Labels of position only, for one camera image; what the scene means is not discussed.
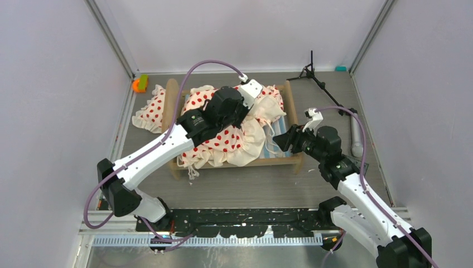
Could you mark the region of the strawberry print ruffled blanket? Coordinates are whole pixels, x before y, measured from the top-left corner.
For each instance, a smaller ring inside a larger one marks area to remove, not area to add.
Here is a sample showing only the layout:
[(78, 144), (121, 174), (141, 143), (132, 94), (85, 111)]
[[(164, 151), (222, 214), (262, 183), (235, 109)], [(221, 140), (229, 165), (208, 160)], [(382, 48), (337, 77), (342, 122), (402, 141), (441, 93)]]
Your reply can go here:
[(281, 91), (275, 85), (264, 86), (241, 128), (229, 126), (215, 138), (182, 153), (176, 159), (177, 166), (187, 169), (190, 179), (198, 177), (197, 170), (205, 165), (213, 168), (224, 164), (246, 166), (260, 156), (266, 138), (263, 129), (272, 130), (273, 138), (275, 125), (285, 116)]

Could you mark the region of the strawberry print small pillow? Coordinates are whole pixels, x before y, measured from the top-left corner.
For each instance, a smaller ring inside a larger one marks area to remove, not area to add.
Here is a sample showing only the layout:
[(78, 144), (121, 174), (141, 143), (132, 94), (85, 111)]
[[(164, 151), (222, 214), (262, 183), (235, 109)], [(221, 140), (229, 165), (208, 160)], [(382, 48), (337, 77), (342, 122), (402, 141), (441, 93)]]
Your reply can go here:
[(132, 116), (132, 125), (154, 134), (162, 133), (165, 96), (165, 88), (156, 84), (152, 91), (152, 98)]

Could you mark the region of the wooden pet bed frame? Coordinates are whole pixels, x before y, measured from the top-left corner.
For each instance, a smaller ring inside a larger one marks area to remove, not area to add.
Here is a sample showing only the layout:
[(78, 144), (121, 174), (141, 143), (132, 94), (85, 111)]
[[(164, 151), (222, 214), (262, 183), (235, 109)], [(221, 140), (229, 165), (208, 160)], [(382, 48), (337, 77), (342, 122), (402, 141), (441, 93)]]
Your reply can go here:
[[(296, 115), (295, 104), (293, 101), (292, 89), (289, 81), (286, 81), (282, 85), (276, 85), (276, 87), (281, 91), (282, 98), (284, 100), (284, 111), (286, 116), (279, 120), (275, 125), (274, 129), (276, 135), (285, 133), (288, 128), (293, 124), (298, 124), (298, 119)], [(175, 79), (168, 80), (165, 87), (166, 96), (165, 104), (163, 111), (162, 119), (162, 131), (167, 130), (171, 124), (173, 124), (173, 114), (176, 112), (178, 116), (183, 115), (188, 109), (197, 108), (203, 104), (207, 99), (211, 98), (211, 95), (216, 91), (216, 88), (210, 85), (204, 85), (198, 88), (192, 88), (190, 90), (184, 90), (183, 92), (179, 91), (179, 84)], [(172, 176), (178, 180), (180, 179), (184, 171), (182, 167), (177, 166), (176, 162), (177, 157), (168, 162), (168, 167)], [(298, 173), (303, 162), (303, 156), (301, 153), (292, 154), (290, 157), (282, 157), (275, 159), (256, 159), (250, 162), (246, 166), (270, 166), (270, 165), (291, 165), (295, 166), (295, 173)], [(230, 164), (224, 164), (222, 167), (211, 167), (210, 165), (205, 165), (201, 169), (213, 169), (213, 168), (236, 168), (238, 166), (233, 166)]]

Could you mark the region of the blue striped mattress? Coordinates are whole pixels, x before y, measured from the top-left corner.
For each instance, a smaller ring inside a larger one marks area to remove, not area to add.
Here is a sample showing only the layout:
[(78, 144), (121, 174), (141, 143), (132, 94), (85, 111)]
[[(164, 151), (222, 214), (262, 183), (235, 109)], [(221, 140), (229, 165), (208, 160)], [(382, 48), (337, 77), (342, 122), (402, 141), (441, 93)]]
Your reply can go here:
[(259, 158), (260, 159), (275, 159), (275, 158), (282, 158), (282, 157), (290, 157), (290, 152), (283, 152), (273, 141), (271, 134), (273, 133), (272, 130), (269, 128), (263, 129), (264, 134), (266, 136), (261, 153)]

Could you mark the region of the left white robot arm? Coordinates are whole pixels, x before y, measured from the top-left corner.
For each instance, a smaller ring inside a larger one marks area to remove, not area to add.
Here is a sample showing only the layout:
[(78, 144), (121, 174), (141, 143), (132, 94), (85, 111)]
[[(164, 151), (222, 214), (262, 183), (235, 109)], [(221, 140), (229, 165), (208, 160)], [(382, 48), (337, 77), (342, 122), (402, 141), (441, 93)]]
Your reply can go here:
[(222, 87), (201, 107), (188, 109), (162, 135), (135, 153), (115, 162), (98, 162), (100, 190), (113, 215), (134, 214), (149, 220), (158, 231), (168, 229), (171, 216), (162, 200), (140, 192), (139, 184), (173, 158), (215, 138), (227, 127), (241, 127), (262, 91), (263, 86), (254, 79), (236, 89)]

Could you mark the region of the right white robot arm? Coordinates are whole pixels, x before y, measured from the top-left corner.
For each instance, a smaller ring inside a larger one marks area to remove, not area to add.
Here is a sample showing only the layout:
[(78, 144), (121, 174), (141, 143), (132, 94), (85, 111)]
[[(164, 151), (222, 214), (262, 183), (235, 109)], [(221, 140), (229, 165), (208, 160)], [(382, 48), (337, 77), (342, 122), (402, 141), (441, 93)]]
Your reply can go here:
[(307, 109), (305, 115), (305, 125), (292, 125), (273, 141), (282, 151), (303, 152), (318, 161), (321, 176), (341, 194), (320, 203), (319, 224), (352, 235), (377, 267), (436, 267), (430, 234), (412, 227), (373, 190), (365, 179), (365, 161), (355, 164), (343, 153), (338, 131), (319, 125), (319, 110)]

